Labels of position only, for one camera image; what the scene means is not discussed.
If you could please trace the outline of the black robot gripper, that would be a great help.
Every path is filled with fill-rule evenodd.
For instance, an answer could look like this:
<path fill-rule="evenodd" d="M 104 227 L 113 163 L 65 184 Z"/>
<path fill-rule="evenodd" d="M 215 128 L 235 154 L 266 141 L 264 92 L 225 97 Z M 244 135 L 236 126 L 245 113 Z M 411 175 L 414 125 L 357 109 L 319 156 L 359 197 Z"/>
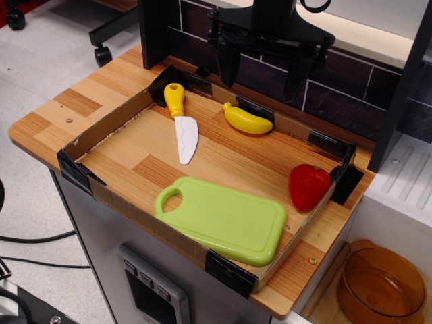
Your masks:
<path fill-rule="evenodd" d="M 223 84 L 234 85 L 243 53 L 291 61 L 283 88 L 286 103 L 296 98 L 310 73 L 325 67 L 335 42 L 332 33 L 300 16 L 295 1 L 253 1 L 249 7 L 211 9 L 208 17 L 209 43 L 217 50 Z"/>

